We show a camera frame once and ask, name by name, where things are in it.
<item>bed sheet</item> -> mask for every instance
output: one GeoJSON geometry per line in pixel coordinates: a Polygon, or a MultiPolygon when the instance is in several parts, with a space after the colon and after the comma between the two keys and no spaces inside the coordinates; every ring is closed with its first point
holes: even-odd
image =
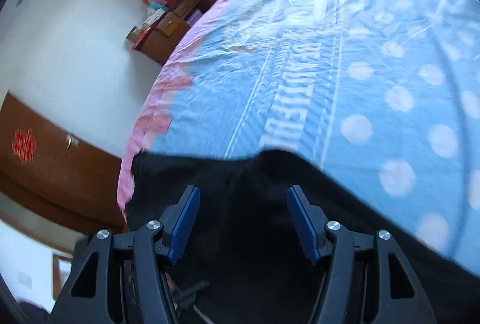
{"type": "Polygon", "coordinates": [[[480,275],[478,0],[219,0],[163,68],[131,159],[288,149],[480,275]]]}

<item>brown door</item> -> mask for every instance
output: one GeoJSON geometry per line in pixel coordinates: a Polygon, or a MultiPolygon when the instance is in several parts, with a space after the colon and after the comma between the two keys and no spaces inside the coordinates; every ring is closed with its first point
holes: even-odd
{"type": "MultiPolygon", "coordinates": [[[[124,226],[116,203],[120,164],[119,158],[75,138],[7,95],[0,111],[0,170],[33,196],[52,204],[52,209],[75,213],[90,222],[90,226],[74,229],[93,232],[92,228],[102,226],[117,232],[124,226]]],[[[25,199],[21,202],[46,218],[55,217],[32,209],[25,199]]]]}

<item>blue rubber pad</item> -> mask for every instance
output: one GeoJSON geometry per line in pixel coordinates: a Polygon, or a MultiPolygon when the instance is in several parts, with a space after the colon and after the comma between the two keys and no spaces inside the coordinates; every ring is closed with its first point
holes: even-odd
{"type": "Polygon", "coordinates": [[[188,238],[190,236],[191,229],[197,218],[198,209],[200,207],[200,191],[195,187],[190,197],[185,204],[185,207],[178,217],[177,224],[172,231],[172,239],[169,251],[169,262],[173,266],[177,259],[183,256],[185,247],[187,246],[188,238]]]}
{"type": "Polygon", "coordinates": [[[297,193],[292,187],[286,193],[286,206],[289,209],[290,218],[297,232],[298,240],[300,240],[303,254],[315,265],[321,258],[318,251],[317,234],[297,193]]]}

